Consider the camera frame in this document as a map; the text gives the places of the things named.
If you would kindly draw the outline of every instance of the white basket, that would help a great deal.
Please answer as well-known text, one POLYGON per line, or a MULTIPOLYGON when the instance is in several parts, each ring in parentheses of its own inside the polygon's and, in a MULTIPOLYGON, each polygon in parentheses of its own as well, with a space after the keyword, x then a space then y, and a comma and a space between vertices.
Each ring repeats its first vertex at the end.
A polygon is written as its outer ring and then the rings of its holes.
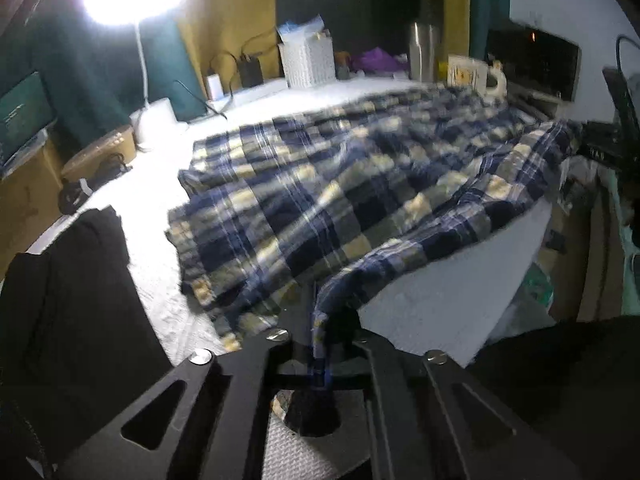
POLYGON ((278 45, 284 76, 290 88, 311 88, 335 80, 334 44, 331 38, 278 45))

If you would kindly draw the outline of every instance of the white wall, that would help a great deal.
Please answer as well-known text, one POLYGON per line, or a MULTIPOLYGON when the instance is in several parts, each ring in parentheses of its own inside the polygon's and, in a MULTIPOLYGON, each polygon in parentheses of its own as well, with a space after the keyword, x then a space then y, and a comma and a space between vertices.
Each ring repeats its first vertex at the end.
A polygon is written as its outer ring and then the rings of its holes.
MULTIPOLYGON (((611 121, 614 106, 602 77, 603 66, 616 65, 616 38, 638 35, 616 0, 511 0, 511 19, 567 38, 580 46, 582 62, 575 102, 565 115, 586 121, 611 121)), ((640 72, 640 52, 623 44, 622 69, 640 72)))

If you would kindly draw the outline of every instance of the black garment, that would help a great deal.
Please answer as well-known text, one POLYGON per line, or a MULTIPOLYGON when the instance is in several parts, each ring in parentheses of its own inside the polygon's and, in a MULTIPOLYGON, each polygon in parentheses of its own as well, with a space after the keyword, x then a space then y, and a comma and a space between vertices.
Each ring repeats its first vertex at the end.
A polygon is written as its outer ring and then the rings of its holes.
POLYGON ((640 317, 561 323, 484 348, 468 370, 578 466, 637 479, 640 317))
POLYGON ((42 255, 18 254, 8 269, 0 400, 18 404, 51 463, 171 369, 128 263, 120 218, 107 208, 85 212, 42 255))

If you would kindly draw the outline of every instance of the black power adapter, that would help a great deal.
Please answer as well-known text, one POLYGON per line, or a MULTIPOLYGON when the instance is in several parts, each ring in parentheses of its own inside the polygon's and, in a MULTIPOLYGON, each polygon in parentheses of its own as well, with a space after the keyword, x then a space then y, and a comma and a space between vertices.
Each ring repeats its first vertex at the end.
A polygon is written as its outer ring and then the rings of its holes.
POLYGON ((238 60, 238 72, 242 88, 251 88, 264 83, 260 60, 257 57, 241 56, 238 60))

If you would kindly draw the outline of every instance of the triangular cutout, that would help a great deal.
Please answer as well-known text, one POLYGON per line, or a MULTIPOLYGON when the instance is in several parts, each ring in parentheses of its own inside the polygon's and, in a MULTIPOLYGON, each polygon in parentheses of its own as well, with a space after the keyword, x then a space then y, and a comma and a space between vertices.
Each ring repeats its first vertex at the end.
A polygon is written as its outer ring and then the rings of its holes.
POLYGON ((466 384, 452 384, 451 391, 478 449, 488 449, 514 435, 514 430, 478 399, 466 384))
POLYGON ((120 434, 149 450, 158 449, 187 383, 175 381, 127 422, 120 434))

